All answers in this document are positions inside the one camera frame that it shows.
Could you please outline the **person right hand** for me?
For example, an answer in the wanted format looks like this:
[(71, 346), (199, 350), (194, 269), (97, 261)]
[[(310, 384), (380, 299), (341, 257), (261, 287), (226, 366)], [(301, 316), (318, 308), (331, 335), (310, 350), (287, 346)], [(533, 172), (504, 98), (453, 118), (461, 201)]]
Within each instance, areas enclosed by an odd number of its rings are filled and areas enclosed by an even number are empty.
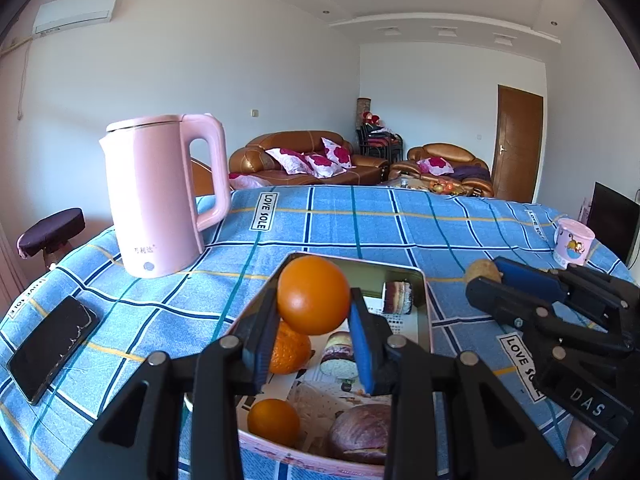
[(572, 467), (579, 467), (585, 463), (596, 433), (583, 422), (574, 418), (565, 441), (566, 457)]

